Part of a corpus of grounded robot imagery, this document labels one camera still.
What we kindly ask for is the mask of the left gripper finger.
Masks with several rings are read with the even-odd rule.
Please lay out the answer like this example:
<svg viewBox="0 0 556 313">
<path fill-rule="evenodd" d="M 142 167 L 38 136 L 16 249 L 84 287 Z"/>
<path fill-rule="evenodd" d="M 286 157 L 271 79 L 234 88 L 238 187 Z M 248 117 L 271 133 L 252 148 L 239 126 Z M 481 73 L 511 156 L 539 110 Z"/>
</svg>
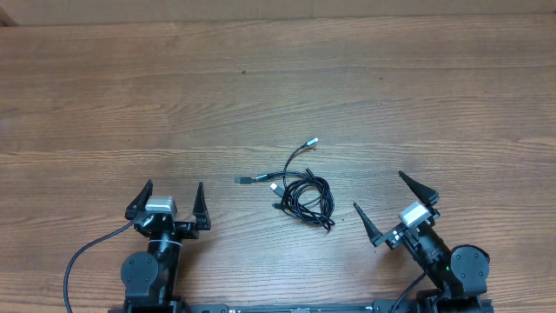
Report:
<svg viewBox="0 0 556 313">
<path fill-rule="evenodd" d="M 140 211 L 145 211 L 145 206 L 149 198 L 152 196 L 153 182 L 148 180 L 142 191 L 127 206 L 124 217 L 127 220 L 134 220 Z"/>
<path fill-rule="evenodd" d="M 198 230 L 211 229 L 211 220 L 205 202 L 204 185 L 202 182 L 199 182 L 198 184 L 192 213 L 195 217 L 195 224 Z"/>
</svg>

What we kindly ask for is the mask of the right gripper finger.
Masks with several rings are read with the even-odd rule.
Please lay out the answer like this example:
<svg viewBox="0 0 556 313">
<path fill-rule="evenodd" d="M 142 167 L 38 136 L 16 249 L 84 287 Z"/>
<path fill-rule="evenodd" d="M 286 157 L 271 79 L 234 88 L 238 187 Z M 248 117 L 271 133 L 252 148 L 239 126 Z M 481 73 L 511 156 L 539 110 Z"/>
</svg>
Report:
<svg viewBox="0 0 556 313">
<path fill-rule="evenodd" d="M 379 240 L 382 238 L 383 234 L 376 228 L 370 218 L 363 212 L 363 210 L 357 203 L 353 203 L 353 206 L 361 218 L 370 243 L 374 247 L 378 247 L 380 245 Z"/>
<path fill-rule="evenodd" d="M 407 187 L 416 195 L 416 197 L 427 207 L 432 207 L 440 200 L 439 193 L 427 187 L 426 185 L 419 183 L 405 172 L 400 170 L 398 172 L 399 177 L 405 182 Z"/>
</svg>

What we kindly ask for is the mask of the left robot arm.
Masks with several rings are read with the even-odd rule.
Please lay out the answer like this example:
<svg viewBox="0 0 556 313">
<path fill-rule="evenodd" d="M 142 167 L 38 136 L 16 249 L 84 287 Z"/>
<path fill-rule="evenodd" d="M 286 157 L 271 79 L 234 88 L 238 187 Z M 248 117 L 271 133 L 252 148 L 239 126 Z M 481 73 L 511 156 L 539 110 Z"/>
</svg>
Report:
<svg viewBox="0 0 556 313">
<path fill-rule="evenodd" d="M 154 184 L 147 181 L 129 204 L 125 218 L 134 230 L 147 237 L 148 247 L 130 255 L 121 267 L 125 286 L 125 312 L 190 312 L 191 308 L 174 295 L 182 242 L 196 240 L 199 232 L 211 229 L 204 186 L 198 184 L 192 222 L 177 221 L 172 196 L 155 196 Z"/>
</svg>

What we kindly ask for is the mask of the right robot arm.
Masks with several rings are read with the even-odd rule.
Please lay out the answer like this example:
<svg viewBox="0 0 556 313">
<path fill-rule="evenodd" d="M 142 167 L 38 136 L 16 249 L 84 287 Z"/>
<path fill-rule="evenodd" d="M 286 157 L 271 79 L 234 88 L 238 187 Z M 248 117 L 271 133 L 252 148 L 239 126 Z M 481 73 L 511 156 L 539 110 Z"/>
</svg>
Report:
<svg viewBox="0 0 556 313">
<path fill-rule="evenodd" d="M 399 213 L 400 223 L 390 231 L 380 232 L 358 204 L 354 208 L 373 246 L 404 246 L 422 273 L 396 299 L 373 301 L 373 311 L 492 312 L 492 302 L 481 298 L 487 293 L 490 256 L 471 244 L 448 248 L 434 230 L 438 191 L 403 171 L 399 176 L 418 200 Z"/>
</svg>

